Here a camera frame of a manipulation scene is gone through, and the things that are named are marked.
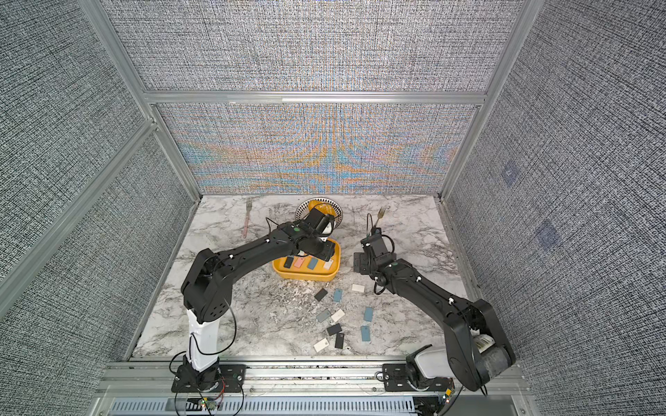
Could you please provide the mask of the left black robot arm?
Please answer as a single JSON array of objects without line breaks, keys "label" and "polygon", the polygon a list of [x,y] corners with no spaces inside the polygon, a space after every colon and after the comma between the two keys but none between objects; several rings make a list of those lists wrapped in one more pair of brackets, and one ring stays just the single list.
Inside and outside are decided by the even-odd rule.
[{"label": "left black robot arm", "polygon": [[217,365],[222,353],[217,348],[219,320],[231,309],[232,287],[239,279],[289,256],[331,260],[335,224],[335,215],[314,207],[304,218],[276,225],[267,235],[237,248],[200,251],[180,289],[189,325],[184,364],[197,373]]}]

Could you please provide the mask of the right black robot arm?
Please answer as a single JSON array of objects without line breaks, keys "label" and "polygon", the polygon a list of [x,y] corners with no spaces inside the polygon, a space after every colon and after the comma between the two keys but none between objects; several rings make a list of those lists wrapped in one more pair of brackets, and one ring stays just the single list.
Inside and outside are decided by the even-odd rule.
[{"label": "right black robot arm", "polygon": [[429,344],[406,356],[408,383],[425,391],[438,378],[454,378],[476,392],[516,362],[516,355],[493,306],[483,299],[470,301],[442,289],[417,268],[388,248],[385,235],[369,214],[362,251],[354,254],[354,272],[368,276],[373,292],[400,296],[430,317],[443,331],[445,344]]}]

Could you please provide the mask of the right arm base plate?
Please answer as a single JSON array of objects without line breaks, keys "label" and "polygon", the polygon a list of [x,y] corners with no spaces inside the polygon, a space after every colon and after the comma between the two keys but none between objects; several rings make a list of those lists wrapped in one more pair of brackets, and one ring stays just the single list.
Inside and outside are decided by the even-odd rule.
[{"label": "right arm base plate", "polygon": [[384,389],[390,393],[451,393],[454,390],[454,380],[449,377],[435,377],[427,379],[420,374],[415,365],[407,363],[385,363],[379,372],[378,379],[383,383]]}]

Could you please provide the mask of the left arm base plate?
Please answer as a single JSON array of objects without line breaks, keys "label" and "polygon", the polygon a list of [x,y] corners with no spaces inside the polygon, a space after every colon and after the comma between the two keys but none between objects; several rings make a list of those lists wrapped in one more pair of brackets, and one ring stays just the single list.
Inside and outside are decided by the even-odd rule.
[{"label": "left arm base plate", "polygon": [[196,370],[184,358],[177,368],[172,393],[240,393],[246,378],[246,365],[221,365],[215,362],[204,370]]}]

